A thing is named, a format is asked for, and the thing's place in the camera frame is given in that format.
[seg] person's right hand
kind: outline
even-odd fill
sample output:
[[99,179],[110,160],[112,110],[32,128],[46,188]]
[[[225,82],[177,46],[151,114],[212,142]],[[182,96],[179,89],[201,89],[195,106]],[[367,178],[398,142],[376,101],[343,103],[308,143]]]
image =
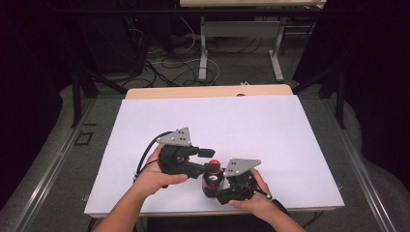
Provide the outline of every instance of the person's right hand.
[[[251,169],[250,172],[253,174],[257,184],[266,193],[271,194],[268,185],[263,181],[261,175],[256,169]],[[235,207],[237,209],[247,210],[253,213],[258,218],[263,220],[268,219],[268,215],[270,215],[274,211],[280,211],[278,206],[276,206],[272,201],[270,201],[266,196],[256,193],[253,197],[246,201],[237,201],[237,200],[230,200],[229,205]]]

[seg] table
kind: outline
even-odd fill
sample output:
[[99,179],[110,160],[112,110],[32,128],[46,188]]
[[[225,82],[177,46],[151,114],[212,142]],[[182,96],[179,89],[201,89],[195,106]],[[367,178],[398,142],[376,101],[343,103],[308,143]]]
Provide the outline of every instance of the table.
[[[182,7],[220,8],[220,7],[289,7],[324,5],[326,0],[181,0]],[[198,80],[206,80],[208,50],[207,37],[271,37],[276,38],[274,49],[269,50],[272,67],[277,82],[283,82],[278,62],[278,51],[283,37],[286,18],[279,21],[205,21],[201,17],[201,59]]]
[[[214,149],[222,166],[231,158],[262,160],[257,169],[287,210],[344,206],[298,97],[287,85],[249,85],[129,90],[84,213],[106,216],[132,185],[149,142],[186,126],[192,145]],[[142,217],[243,213],[206,198],[200,177],[161,189],[141,210]]]

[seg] metal frame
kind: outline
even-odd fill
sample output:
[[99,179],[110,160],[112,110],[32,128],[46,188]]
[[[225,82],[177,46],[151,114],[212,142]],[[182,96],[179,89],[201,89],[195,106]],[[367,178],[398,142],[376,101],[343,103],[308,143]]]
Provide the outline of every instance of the metal frame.
[[55,154],[54,160],[51,162],[50,166],[43,174],[43,177],[37,185],[36,189],[33,191],[33,194],[31,195],[30,200],[27,202],[27,205],[25,206],[18,221],[16,222],[13,231],[30,231],[30,226],[34,221],[34,218],[42,207],[45,198],[47,197],[52,185],[57,179],[58,173],[63,167],[64,162],[73,147],[74,140],[80,134],[81,125],[87,118],[87,115],[91,112],[95,102],[95,99],[89,99],[85,103],[83,108],[84,117],[79,120],[78,126],[76,128],[70,130],[61,149],[57,152],[57,154]]
[[383,203],[380,200],[376,188],[374,187],[368,176],[366,166],[361,159],[360,153],[354,147],[346,130],[341,129],[337,119],[333,117],[333,115],[335,115],[335,110],[332,106],[331,100],[322,100],[322,102],[325,105],[328,115],[330,116],[329,118],[332,121],[335,131],[337,131],[338,135],[344,143],[348,155],[347,159],[350,162],[353,172],[356,175],[356,179],[358,180],[359,185],[361,186],[362,191],[366,197],[368,206],[373,211],[374,217],[376,218],[380,229],[383,232],[396,232],[395,226],[393,225],[393,222],[386,212],[386,209],[384,208]]
[[282,17],[280,21],[205,21],[205,18],[202,16],[201,60],[198,80],[206,80],[208,60],[208,50],[206,49],[207,37],[273,37],[276,38],[276,42],[274,50],[269,51],[269,56],[277,82],[283,82],[283,75],[278,61],[278,52],[285,23],[285,17]]

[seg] white board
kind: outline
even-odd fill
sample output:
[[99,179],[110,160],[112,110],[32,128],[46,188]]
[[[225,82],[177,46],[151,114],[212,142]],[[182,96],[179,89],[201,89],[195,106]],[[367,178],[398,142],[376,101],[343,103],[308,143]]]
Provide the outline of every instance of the white board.
[[[225,167],[232,158],[256,159],[270,190],[288,210],[344,206],[307,116],[296,96],[123,100],[85,214],[109,213],[132,185],[133,173],[157,135],[184,127],[193,146],[216,151]],[[191,157],[203,164],[209,159]],[[141,214],[220,214],[236,211],[206,198],[201,176],[160,189]]]

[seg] metal bracket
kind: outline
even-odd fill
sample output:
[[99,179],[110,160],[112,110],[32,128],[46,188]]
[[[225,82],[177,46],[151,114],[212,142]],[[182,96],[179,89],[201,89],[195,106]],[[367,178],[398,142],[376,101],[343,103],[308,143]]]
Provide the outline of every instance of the metal bracket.
[[190,129],[188,127],[176,130],[172,133],[159,137],[158,143],[166,145],[190,147]]
[[231,159],[223,172],[225,177],[239,176],[259,165],[259,159]]

